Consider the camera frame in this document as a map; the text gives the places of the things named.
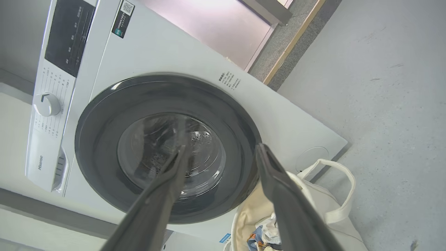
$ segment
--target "washing machine door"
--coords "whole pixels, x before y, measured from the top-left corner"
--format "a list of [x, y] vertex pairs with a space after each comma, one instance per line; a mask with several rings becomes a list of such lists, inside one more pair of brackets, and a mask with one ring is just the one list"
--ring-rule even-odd
[[112, 85], [83, 111], [75, 152], [90, 186], [126, 212], [184, 139], [192, 154], [169, 223], [238, 206], [258, 181], [252, 160], [260, 134], [233, 98], [197, 79], [145, 75]]

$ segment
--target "qr code sticker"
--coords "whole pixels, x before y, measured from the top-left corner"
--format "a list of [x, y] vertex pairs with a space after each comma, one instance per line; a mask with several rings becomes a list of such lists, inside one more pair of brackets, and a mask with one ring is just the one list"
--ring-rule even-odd
[[134, 7], [135, 7], [134, 5], [132, 5], [128, 1], [124, 0], [124, 2], [122, 3], [122, 6], [121, 6], [121, 11], [124, 12], [125, 14], [131, 16]]

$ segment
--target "white washing machine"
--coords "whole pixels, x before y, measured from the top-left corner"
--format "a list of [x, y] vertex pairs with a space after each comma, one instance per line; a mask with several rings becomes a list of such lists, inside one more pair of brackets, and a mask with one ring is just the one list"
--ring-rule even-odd
[[258, 181], [256, 143], [292, 172], [347, 143], [135, 0], [52, 1], [33, 106], [27, 177], [113, 223], [183, 125], [194, 158], [168, 229], [216, 242]]

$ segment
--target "blue label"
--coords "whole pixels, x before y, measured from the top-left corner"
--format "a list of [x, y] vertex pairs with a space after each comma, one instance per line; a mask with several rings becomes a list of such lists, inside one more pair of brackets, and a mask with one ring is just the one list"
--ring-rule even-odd
[[221, 239], [219, 242], [220, 243], [225, 243], [225, 241], [231, 236], [231, 234], [226, 234], [223, 239]]

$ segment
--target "white cloth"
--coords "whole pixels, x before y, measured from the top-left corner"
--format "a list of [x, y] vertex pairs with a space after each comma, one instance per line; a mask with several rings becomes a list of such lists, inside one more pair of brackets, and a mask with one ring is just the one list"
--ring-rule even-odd
[[273, 212], [270, 217], [260, 222], [259, 225], [262, 226], [263, 243], [282, 244], [276, 222], [276, 213]]

